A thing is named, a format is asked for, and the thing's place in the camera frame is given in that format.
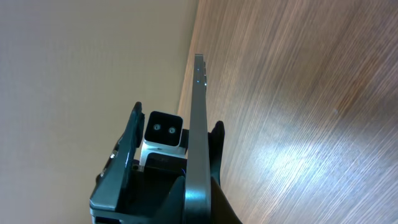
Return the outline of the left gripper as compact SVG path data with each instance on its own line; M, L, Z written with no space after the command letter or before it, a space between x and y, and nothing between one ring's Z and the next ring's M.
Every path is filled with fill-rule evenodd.
M90 197L93 223L147 223L161 207L175 180L185 175L186 158L150 153L145 166L134 159L141 145L145 116L142 103L134 105L127 126L103 169ZM183 129L180 146L188 147L189 130ZM221 185L224 123L208 133L210 174Z

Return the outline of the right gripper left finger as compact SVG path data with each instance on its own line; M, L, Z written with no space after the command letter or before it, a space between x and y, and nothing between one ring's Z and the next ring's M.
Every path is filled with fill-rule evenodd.
M185 201L185 178L180 176L161 207L151 218L150 224L181 224L183 220L183 206Z

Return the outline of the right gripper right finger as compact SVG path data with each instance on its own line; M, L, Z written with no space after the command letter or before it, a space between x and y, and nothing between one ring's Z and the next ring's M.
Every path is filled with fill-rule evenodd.
M211 222L212 224L242 224L213 177L211 178Z

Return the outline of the blue screen smartphone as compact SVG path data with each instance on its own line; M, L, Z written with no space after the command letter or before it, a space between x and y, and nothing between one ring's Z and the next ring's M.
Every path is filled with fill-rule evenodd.
M196 54L193 66L185 180L185 223L209 223L211 217L211 175L206 117L206 84L204 56Z

